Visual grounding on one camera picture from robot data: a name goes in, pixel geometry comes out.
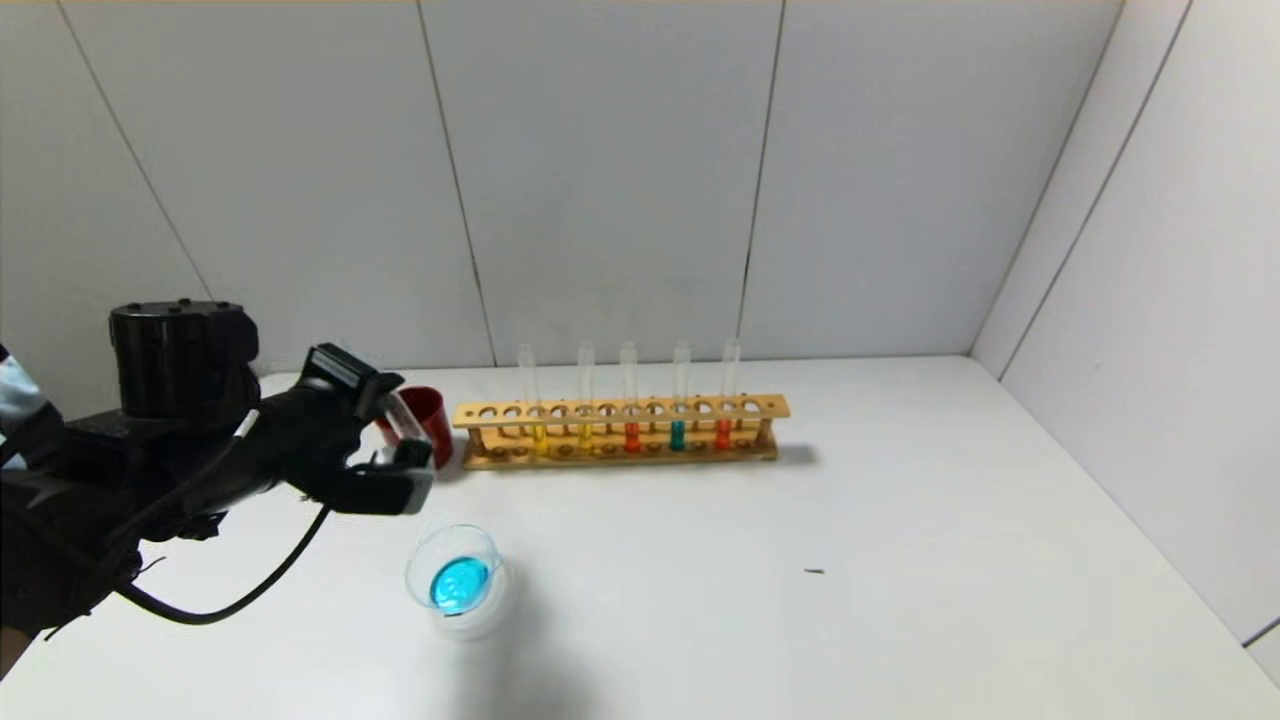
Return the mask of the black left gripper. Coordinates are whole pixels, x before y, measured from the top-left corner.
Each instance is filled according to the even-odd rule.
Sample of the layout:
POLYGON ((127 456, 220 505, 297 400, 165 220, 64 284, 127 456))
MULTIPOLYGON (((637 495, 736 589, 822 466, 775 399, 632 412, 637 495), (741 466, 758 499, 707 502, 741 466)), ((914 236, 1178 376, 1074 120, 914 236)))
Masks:
POLYGON ((403 383, 334 343, 311 347, 296 383, 259 405, 242 469, 266 487, 342 469, 403 383))

